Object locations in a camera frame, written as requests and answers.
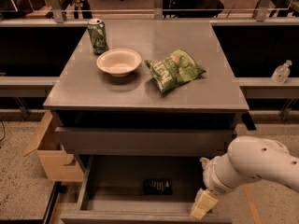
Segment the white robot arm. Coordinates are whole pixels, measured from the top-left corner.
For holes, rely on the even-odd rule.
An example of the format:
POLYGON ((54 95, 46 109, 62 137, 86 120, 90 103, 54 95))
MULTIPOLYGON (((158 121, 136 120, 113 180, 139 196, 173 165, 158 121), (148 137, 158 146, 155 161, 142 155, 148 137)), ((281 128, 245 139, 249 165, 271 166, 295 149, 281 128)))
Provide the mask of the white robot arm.
POLYGON ((196 193, 190 216, 202 219, 219 197, 241 185, 267 180, 299 192, 299 159, 279 141, 252 136, 234 139, 222 156, 202 157, 206 189, 196 193))

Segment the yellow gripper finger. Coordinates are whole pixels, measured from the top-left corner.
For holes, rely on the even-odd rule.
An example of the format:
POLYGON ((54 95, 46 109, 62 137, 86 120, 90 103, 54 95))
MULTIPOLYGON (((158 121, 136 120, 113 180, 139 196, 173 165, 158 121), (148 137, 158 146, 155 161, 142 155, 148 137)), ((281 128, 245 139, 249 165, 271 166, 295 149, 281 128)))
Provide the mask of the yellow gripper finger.
POLYGON ((206 215, 206 211, 196 205, 191 209, 190 216, 195 219, 202 219, 206 215))
POLYGON ((204 211, 211 210, 218 201, 208 190, 203 189, 199 189, 195 197, 196 206, 204 211))

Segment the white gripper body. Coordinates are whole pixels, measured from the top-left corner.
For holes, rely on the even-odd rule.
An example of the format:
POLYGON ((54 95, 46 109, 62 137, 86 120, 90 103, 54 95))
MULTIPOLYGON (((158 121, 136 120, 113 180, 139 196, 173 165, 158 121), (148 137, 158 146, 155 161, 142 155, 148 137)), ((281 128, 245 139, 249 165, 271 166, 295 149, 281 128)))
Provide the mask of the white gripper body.
POLYGON ((200 159, 203 168, 203 182, 213 196, 222 196, 234 191, 224 185, 216 173, 217 161, 220 158, 220 156, 216 156, 211 160, 205 157, 200 159))

